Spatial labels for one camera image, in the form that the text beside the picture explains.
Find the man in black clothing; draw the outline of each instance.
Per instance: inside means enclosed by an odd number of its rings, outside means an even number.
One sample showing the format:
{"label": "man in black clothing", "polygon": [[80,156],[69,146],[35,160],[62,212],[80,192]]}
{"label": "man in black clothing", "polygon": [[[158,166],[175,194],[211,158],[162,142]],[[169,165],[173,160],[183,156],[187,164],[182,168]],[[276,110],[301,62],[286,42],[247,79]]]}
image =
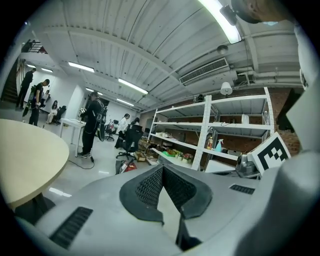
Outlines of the man in black clothing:
{"label": "man in black clothing", "polygon": [[35,90],[33,92],[33,98],[31,101],[31,116],[29,119],[29,124],[37,126],[38,125],[38,119],[39,119],[39,111],[40,111],[40,105],[41,105],[41,97],[42,92],[44,90],[44,86],[48,86],[50,83],[49,79],[44,80],[41,83],[38,83],[35,87]]}
{"label": "man in black clothing", "polygon": [[95,134],[99,126],[97,116],[104,107],[104,104],[99,100],[99,95],[96,91],[93,91],[91,93],[91,100],[92,102],[89,105],[88,109],[81,115],[88,117],[82,134],[82,152],[78,153],[78,155],[83,158],[90,157],[90,152],[94,144]]}
{"label": "man in black clothing", "polygon": [[24,99],[26,97],[27,91],[29,89],[29,85],[33,80],[34,77],[34,72],[36,72],[36,68],[34,67],[31,71],[28,71],[25,76],[24,79],[21,83],[21,89],[18,95],[18,99],[16,101],[15,107],[19,107],[20,104],[20,109],[23,110],[24,109]]}

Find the ceiling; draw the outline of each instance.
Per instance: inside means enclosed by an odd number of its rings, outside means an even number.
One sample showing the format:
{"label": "ceiling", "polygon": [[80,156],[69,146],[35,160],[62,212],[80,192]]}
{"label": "ceiling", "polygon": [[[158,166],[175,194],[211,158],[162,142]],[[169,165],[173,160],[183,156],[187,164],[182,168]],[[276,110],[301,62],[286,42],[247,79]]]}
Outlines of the ceiling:
{"label": "ceiling", "polygon": [[[220,0],[222,5],[228,0]],[[197,0],[52,0],[30,18],[34,35],[68,76],[110,99],[148,110],[168,101],[238,84],[237,69],[256,73],[299,71],[298,44],[288,21],[269,26],[239,21],[242,41],[229,44],[214,17]],[[229,50],[221,55],[219,45]],[[203,80],[179,78],[225,57],[228,68]],[[75,62],[95,73],[68,65]],[[118,82],[122,78],[147,91]]]}

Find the bottle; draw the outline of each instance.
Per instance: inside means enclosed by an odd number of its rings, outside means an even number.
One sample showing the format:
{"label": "bottle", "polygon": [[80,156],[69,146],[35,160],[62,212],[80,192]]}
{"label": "bottle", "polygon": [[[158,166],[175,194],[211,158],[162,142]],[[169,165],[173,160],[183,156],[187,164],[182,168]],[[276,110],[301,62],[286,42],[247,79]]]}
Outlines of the bottle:
{"label": "bottle", "polygon": [[221,144],[223,144],[224,143],[224,139],[222,138],[222,139],[219,139],[218,140],[218,144],[216,145],[216,147],[215,147],[215,151],[217,151],[217,152],[221,152],[222,151],[222,146],[221,146]]}
{"label": "bottle", "polygon": [[214,141],[213,141],[212,137],[210,137],[210,138],[208,139],[208,143],[207,143],[207,145],[206,145],[206,149],[207,149],[207,150],[211,150],[213,143],[214,143]]}

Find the table leg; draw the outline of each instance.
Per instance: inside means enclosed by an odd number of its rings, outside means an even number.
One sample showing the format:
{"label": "table leg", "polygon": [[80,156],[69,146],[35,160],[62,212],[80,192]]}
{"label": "table leg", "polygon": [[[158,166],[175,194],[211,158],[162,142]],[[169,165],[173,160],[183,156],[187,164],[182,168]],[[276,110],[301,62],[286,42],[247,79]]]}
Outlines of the table leg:
{"label": "table leg", "polygon": [[61,121],[61,124],[60,124],[60,129],[59,129],[59,136],[60,138],[62,137],[62,128],[64,127],[64,122]]}
{"label": "table leg", "polygon": [[78,130],[78,133],[77,133],[77,137],[76,137],[75,157],[78,156],[78,148],[79,148],[79,140],[80,140],[81,129],[82,129],[81,127],[77,129],[77,130]]}
{"label": "table leg", "polygon": [[76,127],[72,127],[72,135],[71,135],[71,145],[73,144],[73,142],[74,142],[74,135],[75,135],[75,129],[76,129]]}

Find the brick wall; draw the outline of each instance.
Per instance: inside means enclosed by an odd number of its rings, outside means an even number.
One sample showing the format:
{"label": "brick wall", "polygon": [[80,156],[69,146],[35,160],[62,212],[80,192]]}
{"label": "brick wall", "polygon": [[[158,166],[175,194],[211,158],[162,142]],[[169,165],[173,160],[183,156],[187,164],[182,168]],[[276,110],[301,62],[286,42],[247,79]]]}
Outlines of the brick wall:
{"label": "brick wall", "polygon": [[[289,92],[290,88],[269,88],[269,94],[271,98],[271,103],[272,103],[272,109],[273,109],[273,117],[274,117],[274,122],[276,122],[276,119],[282,110]],[[232,97],[239,97],[239,96],[247,96],[247,95],[264,95],[265,90],[263,88],[258,88],[258,89],[247,89],[247,90],[236,90],[232,93]],[[218,100],[218,99],[223,99],[224,96],[221,94],[214,94],[212,95],[213,100]],[[192,101],[184,101],[175,104],[174,106],[182,106],[186,104],[190,104]],[[164,107],[163,109],[168,109],[171,108],[171,106]],[[241,123],[241,117],[240,116],[222,116],[220,118],[221,122],[226,122],[229,123],[230,119],[236,119],[237,123]],[[193,118],[179,118],[179,119],[174,119],[171,118],[169,120],[170,122],[202,122],[201,117],[193,117]],[[250,124],[262,124],[262,118],[261,117],[250,117],[249,119]],[[295,133],[291,133],[289,130],[288,131],[280,131],[278,125],[275,125],[274,130],[278,132],[283,139],[285,145],[287,146],[290,154],[292,156],[296,155],[299,152],[300,148],[300,142]],[[185,133],[185,142],[193,145],[198,144],[198,136],[194,131],[181,131],[181,130],[175,130],[175,129],[167,129],[167,132],[171,133],[174,137],[177,139],[182,138],[182,134]],[[256,148],[260,143],[261,139],[255,139],[255,138],[247,138],[247,137],[239,137],[239,136],[229,136],[229,135],[222,135],[220,134],[218,136],[218,139],[223,139],[223,147],[230,149],[230,150],[235,150],[235,151],[241,151],[241,152],[249,152]],[[195,150],[189,149],[186,147],[182,147],[179,145],[174,145],[174,148],[177,150],[183,151],[184,153],[191,153],[194,154]],[[201,166],[204,167],[206,164],[208,154],[204,153],[201,159]],[[236,162],[233,160],[225,159],[222,157],[216,157],[216,160],[219,160],[221,162],[230,164],[230,165],[235,165]]]}

